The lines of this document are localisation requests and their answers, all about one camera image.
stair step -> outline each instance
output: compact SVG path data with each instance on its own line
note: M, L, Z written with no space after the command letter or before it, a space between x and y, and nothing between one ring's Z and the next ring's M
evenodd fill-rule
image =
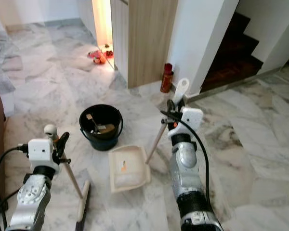
M216 53L216 59L236 59L251 55L259 41L247 35L225 36Z
M218 70L209 70L201 92L221 87L257 74L263 62L253 56L221 63Z
M226 30L226 34L243 34L249 22L250 18L235 12Z

doorway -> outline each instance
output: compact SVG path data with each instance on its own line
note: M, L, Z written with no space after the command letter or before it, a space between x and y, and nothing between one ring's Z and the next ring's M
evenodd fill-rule
M110 0L92 0L92 7L97 46L114 68Z
M256 75L263 62L252 56L259 41L244 34L250 18L235 12L219 46L201 92Z

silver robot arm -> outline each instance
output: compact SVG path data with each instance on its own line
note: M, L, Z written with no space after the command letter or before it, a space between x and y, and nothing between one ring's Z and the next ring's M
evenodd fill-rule
M17 208L6 231L40 231L44 223L45 208L50 201L51 181L60 170L66 132L57 142L56 150L51 139L32 139L28 143L28 158L33 173L25 180L17 194Z
M197 130L203 117L202 111L186 108L182 104L179 111L175 111L174 105L168 101L168 113L180 118L192 130ZM181 230L223 231L203 193L204 187L197 167L197 145L191 141L193 134L182 123L172 118L168 117L164 123L168 124L168 137L172 142L170 172L173 193L180 211Z

white marble floor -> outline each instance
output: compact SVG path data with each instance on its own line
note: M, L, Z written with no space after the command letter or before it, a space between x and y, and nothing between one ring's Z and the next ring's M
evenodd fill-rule
M127 90L110 65L86 57L95 41L76 21L31 24L9 33L10 58L2 69L15 87L15 114L8 118L5 147L43 137L54 123L70 132L66 154L79 184L91 180L85 230L180 230L171 189L166 134L152 159L152 181L136 190L111 194L107 152L94 150L79 131L79 115L88 106L106 103L120 110L123 133L116 147L143 145L158 132L158 108L167 97L160 82ZM190 103L204 113L198 131L209 151L211 200L225 231L289 231L289 67L261 80ZM198 162L203 163L201 151ZM17 189L29 162L23 154L6 159L7 194ZM204 166L200 165L203 178ZM53 180L44 231L73 230L77 194L64 169ZM10 200L11 209L15 198Z

white dustpan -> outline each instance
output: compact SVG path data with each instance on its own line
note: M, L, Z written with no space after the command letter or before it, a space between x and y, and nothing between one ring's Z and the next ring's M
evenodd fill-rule
M135 189L151 181L144 147L122 146L111 150L108 156L112 193Z

